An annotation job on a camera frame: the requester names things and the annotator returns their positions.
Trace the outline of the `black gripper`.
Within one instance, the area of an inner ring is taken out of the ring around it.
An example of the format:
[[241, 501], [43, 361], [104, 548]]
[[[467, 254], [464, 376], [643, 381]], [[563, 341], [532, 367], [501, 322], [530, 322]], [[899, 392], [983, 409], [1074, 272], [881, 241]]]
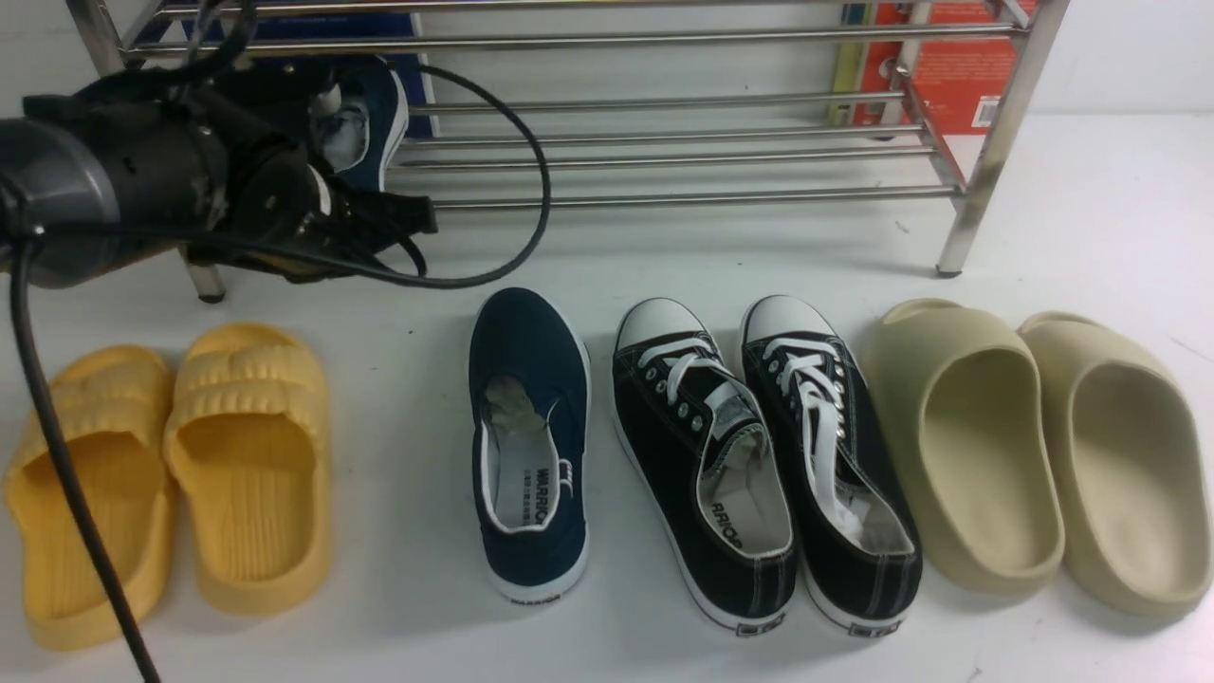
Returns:
[[381, 267], [382, 251], [399, 247], [426, 275], [414, 237], [437, 230], [429, 197], [392, 194], [386, 181], [382, 194], [356, 190], [312, 160], [310, 102], [333, 85], [335, 66], [253, 66], [199, 92], [220, 106], [217, 123], [237, 125], [225, 230], [370, 268]]

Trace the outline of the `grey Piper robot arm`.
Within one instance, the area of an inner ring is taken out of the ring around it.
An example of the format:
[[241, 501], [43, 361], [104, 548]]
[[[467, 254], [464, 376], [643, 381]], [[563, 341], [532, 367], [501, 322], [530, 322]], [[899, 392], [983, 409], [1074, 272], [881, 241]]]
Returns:
[[182, 99], [144, 81], [30, 96], [2, 120], [2, 264], [19, 239], [75, 228], [36, 250], [32, 284], [76, 286], [174, 247], [293, 284], [402, 247], [425, 275], [414, 237], [437, 233], [433, 203], [386, 189], [409, 123], [405, 86], [374, 56], [253, 66]]

